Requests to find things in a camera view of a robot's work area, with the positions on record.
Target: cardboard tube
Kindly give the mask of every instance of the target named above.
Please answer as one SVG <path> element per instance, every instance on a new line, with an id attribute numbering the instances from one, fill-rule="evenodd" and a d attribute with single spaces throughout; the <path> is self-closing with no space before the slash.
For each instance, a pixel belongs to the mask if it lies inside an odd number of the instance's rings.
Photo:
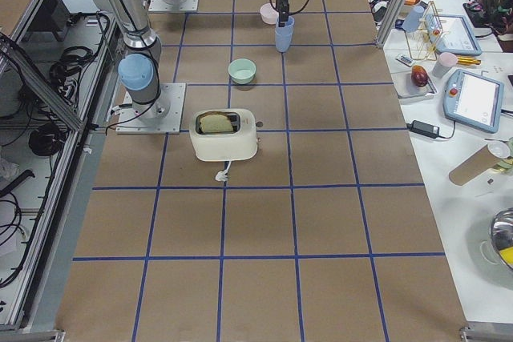
<path id="1" fill-rule="evenodd" d="M 462 186 L 479 174 L 492 168 L 500 159 L 510 156 L 507 144 L 494 140 L 474 153 L 449 173 L 452 183 Z"/>

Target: pink object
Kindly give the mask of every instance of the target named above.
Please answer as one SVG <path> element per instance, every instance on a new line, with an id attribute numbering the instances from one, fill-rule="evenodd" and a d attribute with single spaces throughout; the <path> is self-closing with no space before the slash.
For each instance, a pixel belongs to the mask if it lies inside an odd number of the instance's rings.
<path id="1" fill-rule="evenodd" d="M 458 57 L 451 52 L 442 52 L 434 64 L 433 71 L 431 73 L 437 78 L 441 78 L 447 73 L 452 67 L 458 64 Z"/>

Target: electronic device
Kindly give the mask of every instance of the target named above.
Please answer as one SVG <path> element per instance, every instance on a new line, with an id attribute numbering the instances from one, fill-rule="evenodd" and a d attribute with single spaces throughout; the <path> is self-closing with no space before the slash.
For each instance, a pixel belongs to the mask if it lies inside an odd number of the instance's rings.
<path id="1" fill-rule="evenodd" d="M 372 14 L 374 21 L 380 22 L 381 20 L 383 20 L 383 18 L 385 17 L 385 13 L 386 13 L 386 7 L 384 7 L 384 6 L 380 7 L 379 10 L 377 10 L 376 12 L 374 12 Z"/>
<path id="2" fill-rule="evenodd" d="M 446 84 L 443 111 L 447 118 L 487 132 L 499 129 L 504 85 L 494 79 L 456 70 Z"/>
<path id="3" fill-rule="evenodd" d="M 406 124 L 408 130 L 416 134 L 427 136 L 428 138 L 437 139 L 440 137 L 440 127 L 433 126 L 429 123 L 414 120 L 412 123 Z"/>
<path id="4" fill-rule="evenodd" d="M 62 150 L 66 133 L 53 123 L 46 123 L 30 133 L 29 148 L 37 156 L 52 156 Z"/>
<path id="5" fill-rule="evenodd" d="M 395 58 L 402 64 L 407 65 L 408 67 L 412 67 L 415 64 L 415 61 L 412 58 L 404 54 L 399 54 Z"/>
<path id="6" fill-rule="evenodd" d="M 467 19 L 462 15 L 427 14 L 425 24 L 437 52 L 478 56 L 483 52 Z"/>

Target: power adapter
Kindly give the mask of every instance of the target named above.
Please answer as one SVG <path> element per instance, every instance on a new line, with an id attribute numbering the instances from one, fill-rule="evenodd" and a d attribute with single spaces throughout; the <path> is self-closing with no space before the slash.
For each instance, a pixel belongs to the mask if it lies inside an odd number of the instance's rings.
<path id="1" fill-rule="evenodd" d="M 440 138 L 440 127 L 433 126 L 432 124 L 414 120 L 412 123 L 407 123 L 406 127 L 408 127 L 408 130 L 410 130 L 411 132 L 427 136 L 428 138 Z"/>

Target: cup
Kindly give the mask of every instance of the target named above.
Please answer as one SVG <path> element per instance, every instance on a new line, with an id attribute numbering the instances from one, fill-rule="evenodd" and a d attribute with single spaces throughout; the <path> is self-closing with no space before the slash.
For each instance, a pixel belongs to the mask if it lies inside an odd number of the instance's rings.
<path id="1" fill-rule="evenodd" d="M 420 26 L 420 18 L 423 15 L 424 8 L 422 6 L 414 6 L 404 19 L 402 29 L 406 32 L 414 32 Z"/>
<path id="2" fill-rule="evenodd" d="M 292 42 L 292 34 L 294 32 L 294 18 L 289 16 L 289 20 L 285 22 L 283 27 L 279 27 L 280 19 L 276 20 L 276 28 L 274 33 L 274 39 L 276 44 L 276 49 L 279 52 L 286 52 L 290 43 Z"/>
<path id="3" fill-rule="evenodd" d="M 507 144 L 498 140 L 491 141 L 451 171 L 449 179 L 452 183 L 462 186 L 510 154 Z"/>
<path id="4" fill-rule="evenodd" d="M 458 64 L 458 57 L 451 52 L 442 52 L 436 63 L 434 64 L 431 74 L 436 78 L 441 78 L 447 73 L 452 67 Z"/>

